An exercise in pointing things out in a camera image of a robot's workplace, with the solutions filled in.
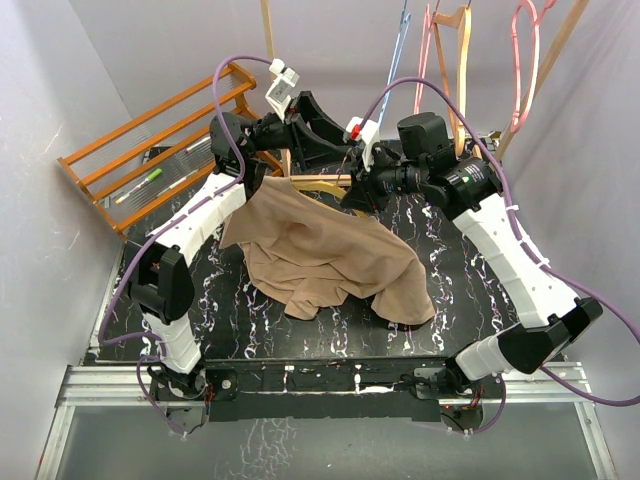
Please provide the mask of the gold yellow hanger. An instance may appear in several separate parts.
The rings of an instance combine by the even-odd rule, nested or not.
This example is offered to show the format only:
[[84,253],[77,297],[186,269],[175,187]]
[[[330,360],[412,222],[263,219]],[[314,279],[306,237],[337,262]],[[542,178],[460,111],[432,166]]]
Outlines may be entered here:
[[339,173],[336,175],[291,175],[290,182],[299,192],[321,192],[332,195],[337,200],[343,200],[347,194],[347,188],[351,186],[350,180],[342,173],[347,160],[353,157],[353,147],[349,147],[340,164]]

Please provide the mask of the beige t shirt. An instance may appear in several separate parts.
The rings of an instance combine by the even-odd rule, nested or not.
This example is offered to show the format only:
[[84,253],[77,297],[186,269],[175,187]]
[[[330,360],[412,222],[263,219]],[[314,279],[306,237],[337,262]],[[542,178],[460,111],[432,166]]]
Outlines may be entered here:
[[288,179],[263,180],[227,219],[220,246],[234,245],[252,285],[289,317],[312,320],[348,296],[370,298],[372,310],[396,324],[419,326],[435,315],[426,269],[405,241],[375,218],[304,195]]

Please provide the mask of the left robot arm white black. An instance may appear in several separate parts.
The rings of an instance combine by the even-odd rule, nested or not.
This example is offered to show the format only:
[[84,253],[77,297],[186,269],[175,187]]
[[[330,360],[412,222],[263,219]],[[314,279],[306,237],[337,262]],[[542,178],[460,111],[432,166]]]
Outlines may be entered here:
[[273,110],[260,119],[223,112],[209,126],[215,168],[191,200],[147,240],[126,244],[123,291],[150,328],[158,357],[154,381],[182,398],[201,396],[207,376],[188,311],[195,297],[190,265],[202,245],[261,183],[258,153],[285,149],[301,167],[332,163],[357,148],[362,120],[340,126],[309,91],[266,97]]

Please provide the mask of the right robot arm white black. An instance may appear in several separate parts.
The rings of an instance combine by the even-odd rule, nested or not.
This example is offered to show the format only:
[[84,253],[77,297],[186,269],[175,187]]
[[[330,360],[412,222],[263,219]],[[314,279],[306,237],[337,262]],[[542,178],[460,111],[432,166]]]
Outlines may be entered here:
[[379,213],[392,195],[423,196],[471,241],[506,289],[517,323],[447,360],[445,381],[453,394],[471,395],[489,375],[534,372],[577,340],[602,315],[602,306],[579,297],[526,255],[497,175],[481,158],[457,158],[443,118],[419,113],[399,121],[397,130],[399,151],[380,142],[376,122],[349,122],[344,138],[356,160],[342,206]]

